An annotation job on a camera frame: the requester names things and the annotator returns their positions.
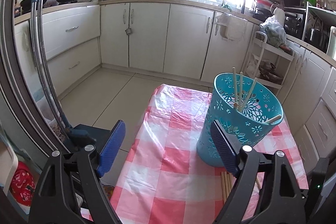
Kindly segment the bamboo chopstick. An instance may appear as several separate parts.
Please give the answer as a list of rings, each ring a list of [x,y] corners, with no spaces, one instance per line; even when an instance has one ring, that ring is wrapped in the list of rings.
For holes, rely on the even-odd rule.
[[[258,177],[256,177],[256,184],[257,184],[258,190],[261,190],[261,184],[260,184]]]
[[[231,192],[231,179],[230,179],[230,174],[228,172],[225,172],[225,182],[226,182],[226,195],[227,197],[230,195]]]
[[[225,173],[221,172],[221,183],[222,183],[222,195],[223,195],[223,204],[226,203],[227,200],[227,193],[226,193],[226,177],[225,177]]]

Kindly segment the white lower kitchen cabinets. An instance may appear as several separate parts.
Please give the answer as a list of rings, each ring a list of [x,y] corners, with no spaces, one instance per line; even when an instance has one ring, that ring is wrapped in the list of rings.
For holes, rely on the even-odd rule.
[[[218,12],[172,3],[122,2],[45,9],[43,38],[56,95],[63,97],[100,65],[212,84],[233,67],[244,71],[258,26],[244,38],[221,37]],[[335,65],[307,44],[288,39],[294,60],[277,94],[306,170],[335,155]]]

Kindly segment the blue dustpan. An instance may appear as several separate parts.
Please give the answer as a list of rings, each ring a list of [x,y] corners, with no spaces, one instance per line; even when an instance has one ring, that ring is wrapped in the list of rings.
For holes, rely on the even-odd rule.
[[[86,145],[103,147],[111,135],[110,130],[79,124],[66,128],[67,136],[75,147],[84,148]]]

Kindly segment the teal perforated plastic basket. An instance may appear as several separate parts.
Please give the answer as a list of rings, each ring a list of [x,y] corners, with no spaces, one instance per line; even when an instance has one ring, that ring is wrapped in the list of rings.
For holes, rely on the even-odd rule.
[[[238,98],[239,78],[240,75],[236,74]],[[253,81],[254,79],[243,76],[243,101]],[[282,115],[278,121],[271,124],[264,123],[278,114]],[[232,72],[219,74],[214,79],[212,97],[197,141],[197,153],[210,166],[224,166],[210,135],[210,127],[214,120],[218,120],[227,133],[235,135],[240,143],[253,147],[280,124],[283,118],[284,111],[277,97],[259,82],[256,83],[243,113],[235,110]]]

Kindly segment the pink checkered tablecloth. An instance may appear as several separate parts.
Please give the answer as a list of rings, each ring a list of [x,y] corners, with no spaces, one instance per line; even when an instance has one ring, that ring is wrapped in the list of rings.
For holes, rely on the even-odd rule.
[[[211,94],[158,86],[110,199],[122,223],[212,223],[223,207],[222,168],[197,154]]]

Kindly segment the white tiered storage cart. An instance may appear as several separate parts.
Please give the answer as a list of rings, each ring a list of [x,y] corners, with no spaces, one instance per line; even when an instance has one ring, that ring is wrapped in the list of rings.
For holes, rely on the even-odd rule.
[[[274,94],[279,94],[284,87],[284,82],[294,60],[292,48],[274,47],[267,43],[265,33],[256,31],[253,34],[244,64],[244,75],[270,89]]]

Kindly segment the red patterned bag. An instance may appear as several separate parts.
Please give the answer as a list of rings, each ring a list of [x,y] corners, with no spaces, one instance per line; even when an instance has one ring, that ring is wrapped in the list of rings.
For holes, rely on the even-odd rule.
[[[35,183],[29,167],[22,161],[13,175],[9,190],[17,203],[30,207],[35,192]]]

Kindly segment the plastic bag hanging on cabinet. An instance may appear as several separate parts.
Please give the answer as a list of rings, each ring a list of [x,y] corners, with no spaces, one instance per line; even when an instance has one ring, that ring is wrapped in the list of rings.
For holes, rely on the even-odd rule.
[[[216,17],[217,26],[222,38],[232,41],[239,41],[244,38],[248,21],[229,13],[222,13]]]

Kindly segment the bag of green vegetables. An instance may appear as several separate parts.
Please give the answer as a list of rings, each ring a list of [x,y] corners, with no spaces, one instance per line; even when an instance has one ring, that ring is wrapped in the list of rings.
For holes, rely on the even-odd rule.
[[[284,27],[271,16],[265,20],[264,23],[260,24],[259,30],[267,35],[267,43],[279,48],[286,43],[286,33]]]

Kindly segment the steel electric kettle pot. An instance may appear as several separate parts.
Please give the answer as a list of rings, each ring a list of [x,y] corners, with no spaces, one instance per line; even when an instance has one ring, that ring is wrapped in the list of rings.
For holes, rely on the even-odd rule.
[[[329,43],[327,48],[327,55],[332,59],[336,60],[336,27],[331,26]]]

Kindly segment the white thermos jug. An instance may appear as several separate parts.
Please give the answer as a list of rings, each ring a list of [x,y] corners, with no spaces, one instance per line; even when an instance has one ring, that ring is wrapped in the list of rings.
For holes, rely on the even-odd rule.
[[[276,7],[273,11],[274,18],[279,22],[283,27],[285,23],[285,12],[283,9]]]

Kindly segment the white shelf rack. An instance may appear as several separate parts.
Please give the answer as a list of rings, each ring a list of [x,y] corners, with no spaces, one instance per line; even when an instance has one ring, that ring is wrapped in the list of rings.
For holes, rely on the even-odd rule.
[[[333,27],[335,27],[335,11],[307,6],[302,34],[304,42],[327,53]]]

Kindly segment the mop with metal pole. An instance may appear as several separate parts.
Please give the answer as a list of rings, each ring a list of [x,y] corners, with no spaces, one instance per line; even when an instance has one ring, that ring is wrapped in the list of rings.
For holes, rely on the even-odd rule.
[[[63,144],[69,140],[66,128],[72,126],[60,106],[47,66],[42,27],[43,6],[43,0],[32,0],[30,11],[23,11],[21,8],[22,14],[30,15],[29,36],[36,83],[33,100],[52,135]]]

